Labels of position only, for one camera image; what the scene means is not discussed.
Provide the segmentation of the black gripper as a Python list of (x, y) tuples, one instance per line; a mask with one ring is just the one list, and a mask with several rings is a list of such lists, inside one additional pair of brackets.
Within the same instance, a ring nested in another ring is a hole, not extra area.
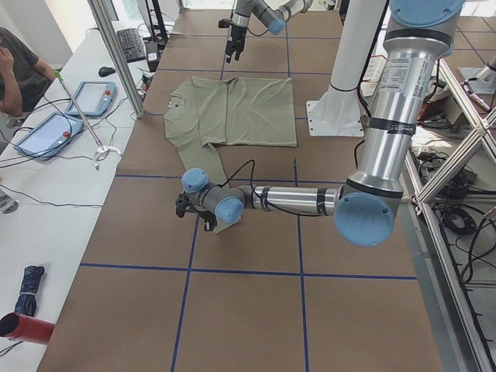
[(230, 39), (226, 44), (226, 63), (230, 64), (231, 57), (235, 57), (235, 61), (239, 61), (239, 56), (244, 50), (246, 39), (246, 28), (235, 24), (230, 25)]
[(213, 230), (213, 227), (217, 226), (217, 219), (215, 215), (208, 210), (201, 209), (199, 206), (195, 206), (191, 201), (190, 203), (191, 207), (190, 212), (188, 213), (194, 213), (201, 217), (204, 220), (204, 230), (206, 232), (211, 232)]

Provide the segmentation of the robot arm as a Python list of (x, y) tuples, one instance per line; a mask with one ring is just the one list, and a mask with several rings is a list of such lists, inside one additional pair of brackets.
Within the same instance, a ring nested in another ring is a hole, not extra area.
[(267, 31), (278, 35), (292, 16), (307, 12), (312, 3), (312, 0), (288, 1), (279, 8), (272, 9), (262, 0), (237, 1), (230, 18), (220, 19), (218, 24), (221, 29), (229, 29), (225, 49), (226, 63), (230, 63), (232, 58), (238, 60), (243, 52), (251, 15), (254, 15)]
[(231, 185), (218, 146), (295, 146), (290, 78), (188, 77), (170, 95), (168, 141), (184, 165), (178, 217), (208, 231), (247, 209), (329, 216), (357, 246), (378, 246), (394, 230), (404, 190), (400, 175), (431, 76), (453, 48), (462, 1), (352, 1), (321, 98), (307, 102), (311, 136), (358, 137), (353, 168), (337, 188)]

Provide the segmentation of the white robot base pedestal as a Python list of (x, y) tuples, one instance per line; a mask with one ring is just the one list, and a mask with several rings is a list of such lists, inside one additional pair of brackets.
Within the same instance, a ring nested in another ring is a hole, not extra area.
[(311, 136), (363, 136), (357, 90), (387, 8), (381, 0), (349, 2), (328, 91), (306, 102)]

